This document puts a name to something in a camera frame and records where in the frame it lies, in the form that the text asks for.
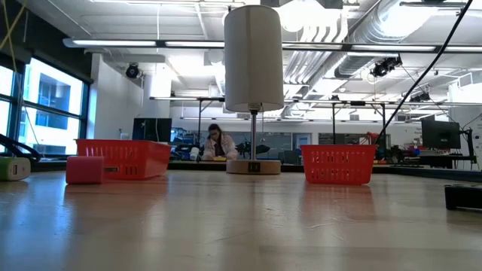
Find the computer monitor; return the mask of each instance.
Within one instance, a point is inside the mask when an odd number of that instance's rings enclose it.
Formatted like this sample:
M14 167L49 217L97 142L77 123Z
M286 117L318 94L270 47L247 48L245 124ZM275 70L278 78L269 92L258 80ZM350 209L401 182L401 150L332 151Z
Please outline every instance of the computer monitor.
M460 133L458 123L422 120L423 147L460 149Z
M135 118L133 139L170 142L171 126L170 118Z

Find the white lampshade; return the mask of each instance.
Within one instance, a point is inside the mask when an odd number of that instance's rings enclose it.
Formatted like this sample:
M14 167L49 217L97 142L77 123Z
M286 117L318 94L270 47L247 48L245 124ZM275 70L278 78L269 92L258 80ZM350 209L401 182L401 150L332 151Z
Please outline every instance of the white lampshade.
M226 16L224 63L227 110L284 107L281 24L274 9L248 5Z

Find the red basket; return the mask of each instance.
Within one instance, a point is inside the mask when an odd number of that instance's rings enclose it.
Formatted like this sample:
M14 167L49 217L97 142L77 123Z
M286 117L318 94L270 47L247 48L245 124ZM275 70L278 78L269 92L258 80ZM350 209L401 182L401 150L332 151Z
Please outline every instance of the red basket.
M303 145L304 174L311 184L367 184L376 145Z
M79 156L104 157L104 177L142 180L167 170L171 147L144 140L77 139Z

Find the desk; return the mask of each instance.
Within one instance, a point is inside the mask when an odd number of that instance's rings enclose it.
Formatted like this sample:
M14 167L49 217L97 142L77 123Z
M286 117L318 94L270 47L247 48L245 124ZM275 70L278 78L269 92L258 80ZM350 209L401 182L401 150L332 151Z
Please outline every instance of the desk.
M0 182L0 269L475 270L482 216L445 209L455 183L168 171L66 186L64 172L33 174Z
M455 161L470 161L474 157L460 155L427 155L420 157L420 165L430 165L431 167L444 167L453 169Z

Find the wooden table surface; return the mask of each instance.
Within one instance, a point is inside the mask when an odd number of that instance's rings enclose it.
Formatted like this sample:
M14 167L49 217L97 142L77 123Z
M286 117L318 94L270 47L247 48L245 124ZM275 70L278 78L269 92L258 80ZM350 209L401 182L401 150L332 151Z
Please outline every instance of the wooden table surface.
M482 212L446 211L452 181L168 172L66 186L0 183L0 270L480 270Z

